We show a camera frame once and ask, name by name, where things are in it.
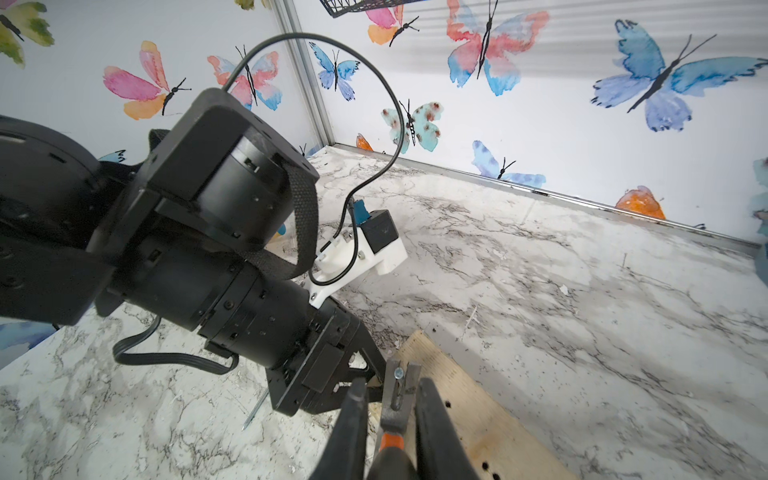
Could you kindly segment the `wooden block with nails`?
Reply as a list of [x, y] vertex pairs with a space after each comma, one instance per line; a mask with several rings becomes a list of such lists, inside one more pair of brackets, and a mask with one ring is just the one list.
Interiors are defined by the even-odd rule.
[[574, 479], [556, 455], [503, 403], [501, 377], [471, 347], [445, 332], [417, 330], [384, 350], [422, 366], [444, 402], [459, 440], [482, 479]]

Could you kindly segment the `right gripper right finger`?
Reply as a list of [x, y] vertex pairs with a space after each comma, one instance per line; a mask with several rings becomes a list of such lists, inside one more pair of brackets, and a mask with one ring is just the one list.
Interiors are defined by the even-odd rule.
[[416, 470], [420, 479], [479, 479], [430, 378], [419, 380], [415, 417]]

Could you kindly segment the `orange black claw hammer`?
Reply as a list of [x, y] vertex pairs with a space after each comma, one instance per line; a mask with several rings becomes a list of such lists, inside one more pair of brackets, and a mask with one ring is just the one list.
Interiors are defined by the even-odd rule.
[[[393, 373], [396, 367], [405, 370], [405, 385], [394, 391]], [[381, 415], [377, 433], [376, 452], [367, 479], [417, 479], [416, 467], [405, 448], [410, 414], [415, 404], [421, 366], [391, 358], [387, 361], [381, 400]]]

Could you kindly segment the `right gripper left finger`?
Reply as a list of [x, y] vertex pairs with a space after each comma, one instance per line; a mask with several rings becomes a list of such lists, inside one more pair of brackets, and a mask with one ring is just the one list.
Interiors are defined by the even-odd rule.
[[363, 379], [355, 379], [347, 391], [325, 449], [309, 479], [362, 479], [367, 435], [367, 385]]

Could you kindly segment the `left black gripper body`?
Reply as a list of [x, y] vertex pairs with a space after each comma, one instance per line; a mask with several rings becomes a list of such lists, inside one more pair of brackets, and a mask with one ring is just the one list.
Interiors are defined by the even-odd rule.
[[[206, 251], [179, 235], [150, 235], [131, 252], [115, 287], [155, 316], [147, 330], [114, 345], [120, 364], [225, 375], [250, 360], [265, 368], [272, 408], [287, 416], [337, 410], [353, 383], [384, 379], [385, 359], [359, 318], [332, 298], [311, 306], [307, 290], [267, 277], [234, 253]], [[227, 362], [133, 352], [163, 320], [197, 332], [206, 350]]]

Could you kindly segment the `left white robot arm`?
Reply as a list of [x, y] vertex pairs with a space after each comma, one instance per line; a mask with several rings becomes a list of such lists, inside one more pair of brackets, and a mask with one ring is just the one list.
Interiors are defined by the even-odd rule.
[[264, 367], [285, 415], [339, 409], [352, 386], [382, 397], [385, 360], [362, 321], [297, 283], [315, 258], [318, 173], [220, 89], [203, 91], [148, 157], [102, 162], [67, 136], [1, 120], [1, 313], [70, 326], [125, 303], [200, 335], [205, 355], [116, 362], [215, 375]]

